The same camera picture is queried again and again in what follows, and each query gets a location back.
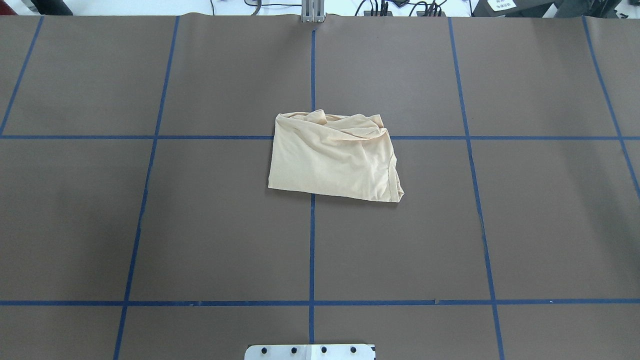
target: white bracket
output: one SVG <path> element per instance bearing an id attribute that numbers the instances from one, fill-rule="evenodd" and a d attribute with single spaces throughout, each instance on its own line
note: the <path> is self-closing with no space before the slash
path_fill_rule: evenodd
<path id="1" fill-rule="evenodd" d="M 302 0 L 302 22 L 324 22 L 324 0 Z"/>
<path id="2" fill-rule="evenodd" d="M 252 345 L 244 360 L 375 360 L 376 346 L 367 344 Z"/>

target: white floor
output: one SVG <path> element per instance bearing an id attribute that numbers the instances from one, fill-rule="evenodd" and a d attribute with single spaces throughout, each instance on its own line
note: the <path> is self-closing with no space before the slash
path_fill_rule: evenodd
<path id="1" fill-rule="evenodd" d="M 21 0 L 5 0 L 19 15 L 35 15 L 22 3 Z M 442 10 L 451 17 L 468 17 L 469 1 L 475 7 L 477 0 L 446 0 Z M 190 12 L 211 14 L 209 0 L 65 0 L 66 4 L 76 15 L 182 15 Z M 285 3 L 300 4 L 300 0 L 263 0 L 263 4 Z M 325 0 L 327 13 L 337 15 L 354 15 L 360 0 Z M 250 15 L 254 7 L 247 6 L 244 0 L 213 0 L 216 15 Z M 394 4 L 389 5 L 389 10 L 394 16 L 407 16 L 413 6 L 405 5 L 402 8 Z M 360 15 L 364 10 L 369 10 L 369 2 L 360 9 Z M 616 8 L 619 13 L 638 19 L 640 14 L 638 6 L 631 6 L 628 0 Z M 300 13 L 300 7 L 265 6 L 260 10 L 260 15 L 278 15 L 283 13 Z"/>

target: cream fabric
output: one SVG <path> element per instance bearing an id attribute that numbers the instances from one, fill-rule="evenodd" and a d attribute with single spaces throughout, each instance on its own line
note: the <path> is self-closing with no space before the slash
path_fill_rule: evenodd
<path id="1" fill-rule="evenodd" d="M 385 202 L 404 194 L 380 115 L 323 110 L 276 117 L 269 187 Z"/>

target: gray surface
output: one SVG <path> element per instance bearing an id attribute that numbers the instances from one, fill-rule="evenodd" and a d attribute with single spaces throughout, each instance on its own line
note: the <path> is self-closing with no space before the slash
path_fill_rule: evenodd
<path id="1" fill-rule="evenodd" d="M 121 300 L 150 140 L 0 140 L 2 300 Z"/>
<path id="2" fill-rule="evenodd" d="M 0 71 L 0 119 L 4 116 L 7 104 L 18 80 L 24 57 L 29 51 L 33 32 L 38 25 L 38 18 L 21 19 L 4 16 L 0 21 L 0 54 L 2 54 L 2 71 Z"/>
<path id="3" fill-rule="evenodd" d="M 272 135 L 311 110 L 311 27 L 295 15 L 181 17 L 161 133 Z"/>
<path id="4" fill-rule="evenodd" d="M 500 299 L 640 297 L 640 206 L 618 141 L 478 141 Z"/>
<path id="5" fill-rule="evenodd" d="M 0 357 L 20 360 L 113 358 L 119 307 L 0 307 Z"/>
<path id="6" fill-rule="evenodd" d="M 394 150 L 399 204 L 317 196 L 316 298 L 487 299 L 466 143 L 397 140 Z"/>
<path id="7" fill-rule="evenodd" d="M 34 20 L 0 17 L 1 106 Z M 310 110 L 317 28 L 318 108 L 380 113 L 394 136 L 464 134 L 445 19 L 297 21 L 181 17 L 160 133 L 271 135 L 278 112 Z M 616 134 L 580 19 L 453 23 L 472 135 Z M 160 138 L 130 298 L 146 302 L 122 302 L 152 140 L 6 135 L 153 135 L 174 24 L 44 19 L 0 136 L 0 359 L 112 359 L 125 304 L 120 359 L 241 359 L 310 341 L 310 319 L 316 342 L 375 343 L 382 360 L 499 358 L 461 139 L 394 140 L 402 202 L 318 196 L 312 223 L 309 194 L 266 188 L 270 140 Z M 632 134 L 635 105 L 616 97 Z M 640 142 L 626 145 L 637 172 Z M 619 141 L 472 146 L 499 300 L 640 302 L 640 203 Z M 342 302 L 291 306 L 313 292 Z M 432 299 L 457 301 L 383 306 Z M 499 307 L 506 360 L 638 353 L 637 304 L 543 303 Z"/>
<path id="8" fill-rule="evenodd" d="M 380 114 L 393 135 L 464 135 L 447 19 L 423 20 L 327 17 L 317 30 L 316 107 Z"/>
<path id="9" fill-rule="evenodd" d="M 270 158 L 267 140 L 158 145 L 133 300 L 308 299 L 310 195 L 267 189 Z"/>
<path id="10" fill-rule="evenodd" d="M 6 135 L 148 135 L 173 17 L 47 17 Z"/>
<path id="11" fill-rule="evenodd" d="M 509 360 L 637 359 L 640 304 L 500 306 Z"/>
<path id="12" fill-rule="evenodd" d="M 372 343 L 382 360 L 498 359 L 490 306 L 319 306 L 316 340 Z"/>
<path id="13" fill-rule="evenodd" d="M 242 360 L 248 345 L 307 342 L 306 306 L 135 307 L 129 311 L 122 360 Z"/>
<path id="14" fill-rule="evenodd" d="M 587 19 L 593 50 L 623 136 L 640 136 L 640 22 Z"/>
<path id="15" fill-rule="evenodd" d="M 453 24 L 471 135 L 616 134 L 580 19 Z"/>

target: cloth fold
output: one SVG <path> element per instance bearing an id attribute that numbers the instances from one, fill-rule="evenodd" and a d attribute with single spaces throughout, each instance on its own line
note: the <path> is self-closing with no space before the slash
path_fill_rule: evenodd
<path id="1" fill-rule="evenodd" d="M 279 114 L 269 187 L 399 202 L 404 191 L 396 161 L 380 115 Z"/>

